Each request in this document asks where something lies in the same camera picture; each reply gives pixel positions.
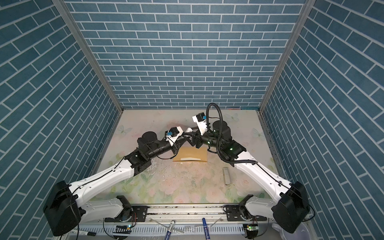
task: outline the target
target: black cylindrical motor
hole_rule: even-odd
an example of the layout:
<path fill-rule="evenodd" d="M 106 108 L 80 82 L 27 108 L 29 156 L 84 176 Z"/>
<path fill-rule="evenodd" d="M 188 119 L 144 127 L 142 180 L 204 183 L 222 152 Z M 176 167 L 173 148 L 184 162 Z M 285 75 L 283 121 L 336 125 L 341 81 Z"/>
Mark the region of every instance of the black cylindrical motor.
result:
<path fill-rule="evenodd" d="M 212 124 L 212 127 L 214 129 L 214 133 L 218 133 L 219 128 L 220 128 L 220 121 L 219 120 L 215 121 Z M 223 133 L 222 139 L 227 140 L 227 141 L 232 140 L 231 129 L 228 127 L 228 124 L 225 121 L 223 121 L 222 133 Z"/>
<path fill-rule="evenodd" d="M 137 139 L 137 143 L 139 145 L 139 149 L 143 152 L 147 152 L 150 149 L 152 150 L 157 148 L 157 134 L 155 132 L 145 132 L 141 137 Z"/>

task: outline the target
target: blue marker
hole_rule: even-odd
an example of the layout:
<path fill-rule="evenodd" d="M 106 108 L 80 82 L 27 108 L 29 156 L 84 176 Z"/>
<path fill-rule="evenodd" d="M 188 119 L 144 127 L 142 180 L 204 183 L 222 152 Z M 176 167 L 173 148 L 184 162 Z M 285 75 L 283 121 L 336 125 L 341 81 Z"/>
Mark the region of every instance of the blue marker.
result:
<path fill-rule="evenodd" d="M 211 238 L 209 237 L 208 226 L 207 226 L 207 223 L 205 222 L 205 218 L 203 218 L 203 226 L 204 226 L 205 239 L 210 240 Z"/>
<path fill-rule="evenodd" d="M 170 234 L 172 233 L 172 229 L 174 226 L 175 226 L 175 221 L 170 222 L 170 225 L 164 240 L 169 240 Z"/>

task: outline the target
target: robotic arm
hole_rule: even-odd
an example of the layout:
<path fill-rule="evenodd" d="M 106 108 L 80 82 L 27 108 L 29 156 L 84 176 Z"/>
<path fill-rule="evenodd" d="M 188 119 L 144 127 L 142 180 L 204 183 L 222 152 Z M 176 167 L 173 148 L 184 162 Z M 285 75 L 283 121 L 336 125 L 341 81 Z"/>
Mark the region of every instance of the robotic arm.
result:
<path fill-rule="evenodd" d="M 213 131 L 209 127 L 210 106 L 216 107 L 220 116 L 220 120 L 212 124 Z M 274 218 L 283 229 L 293 233 L 310 211 L 305 187 L 299 182 L 292 184 L 270 171 L 232 140 L 230 128 L 222 120 L 216 104 L 210 103 L 206 114 L 192 117 L 197 127 L 186 131 L 173 127 L 165 132 L 162 140 L 157 139 L 156 133 L 146 132 L 137 139 L 138 147 L 112 167 L 70 184 L 65 181 L 55 184 L 43 207 L 53 235 L 63 235 L 80 222 L 106 217 L 127 220 L 132 208 L 124 196 L 103 202 L 89 200 L 114 184 L 141 173 L 151 165 L 151 159 L 170 150 L 175 157 L 187 141 L 196 148 L 203 144 L 215 147 L 220 159 L 246 173 L 272 197 L 270 200 L 248 195 L 242 201 L 243 205 L 240 204 L 240 211 L 246 219 L 256 215 Z"/>

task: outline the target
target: floral tablecloth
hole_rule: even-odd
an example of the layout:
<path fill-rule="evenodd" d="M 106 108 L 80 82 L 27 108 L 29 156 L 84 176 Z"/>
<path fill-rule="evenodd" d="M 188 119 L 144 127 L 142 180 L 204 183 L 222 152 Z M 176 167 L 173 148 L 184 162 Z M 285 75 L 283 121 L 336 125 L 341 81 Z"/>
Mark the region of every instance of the floral tablecloth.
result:
<path fill-rule="evenodd" d="M 205 110 L 125 110 L 101 161 L 98 171 L 120 161 L 137 147 L 137 138 L 153 131 L 158 139 L 171 127 L 194 127 L 192 116 Z M 223 119 L 234 140 L 251 152 L 262 164 L 276 172 L 257 112 L 223 110 Z M 212 109 L 210 116 L 217 116 Z M 170 157 L 165 153 L 161 157 Z M 229 168 L 231 185 L 225 187 L 223 167 Z M 154 158 L 152 165 L 139 175 L 124 180 L 98 194 L 92 200 L 106 200 L 124 195 L 132 204 L 238 203 L 246 195 L 269 198 L 250 177 L 224 163 L 217 154 L 208 153 L 208 162 L 173 162 Z"/>

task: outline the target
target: brick pattern wallpaper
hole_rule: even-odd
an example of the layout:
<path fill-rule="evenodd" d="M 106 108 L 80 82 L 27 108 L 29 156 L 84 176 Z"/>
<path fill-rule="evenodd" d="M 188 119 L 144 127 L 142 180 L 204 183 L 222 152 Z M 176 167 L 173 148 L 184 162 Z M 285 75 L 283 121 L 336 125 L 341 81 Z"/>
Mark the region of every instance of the brick pattern wallpaper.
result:
<path fill-rule="evenodd" d="M 384 2 L 317 0 L 265 110 L 319 239 L 384 239 Z"/>
<path fill-rule="evenodd" d="M 255 109 L 304 0 L 66 1 L 124 108 Z"/>
<path fill-rule="evenodd" d="M 0 6 L 0 239 L 51 238 L 46 195 L 90 174 L 118 113 L 50 0 Z"/>

